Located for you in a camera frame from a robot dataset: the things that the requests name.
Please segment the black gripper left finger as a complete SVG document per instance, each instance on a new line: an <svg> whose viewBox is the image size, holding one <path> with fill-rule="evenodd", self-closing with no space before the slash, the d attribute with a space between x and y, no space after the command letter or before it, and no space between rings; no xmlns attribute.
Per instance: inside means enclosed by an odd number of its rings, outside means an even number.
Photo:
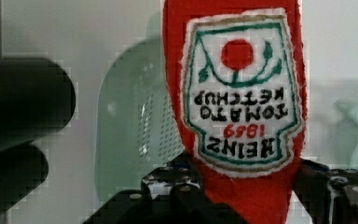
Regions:
<svg viewBox="0 0 358 224"><path fill-rule="evenodd" d="M205 194L200 170L181 153L144 176L139 189L122 190L83 224L248 224Z"/></svg>

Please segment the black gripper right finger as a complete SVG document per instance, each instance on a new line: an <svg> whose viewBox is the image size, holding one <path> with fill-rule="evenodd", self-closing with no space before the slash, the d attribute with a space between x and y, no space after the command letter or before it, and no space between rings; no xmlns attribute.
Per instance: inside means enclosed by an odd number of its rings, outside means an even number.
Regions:
<svg viewBox="0 0 358 224"><path fill-rule="evenodd" d="M294 192L312 224L358 224L358 170L303 160Z"/></svg>

